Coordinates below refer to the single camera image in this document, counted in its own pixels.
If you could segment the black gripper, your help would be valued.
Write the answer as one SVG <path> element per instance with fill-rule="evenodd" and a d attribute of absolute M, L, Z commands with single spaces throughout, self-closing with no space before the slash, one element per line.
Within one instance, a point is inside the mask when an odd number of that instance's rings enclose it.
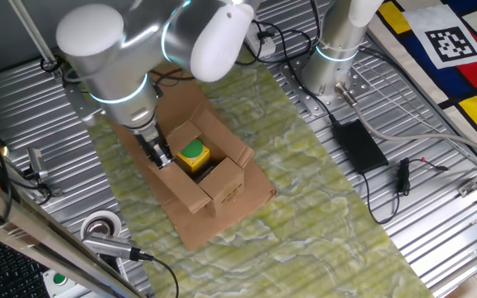
<path fill-rule="evenodd" d="M 159 132 L 148 141 L 143 135 L 137 135 L 137 141 L 146 157 L 156 164 L 159 169 L 170 165 L 174 156 L 170 153 L 165 137 Z"/>

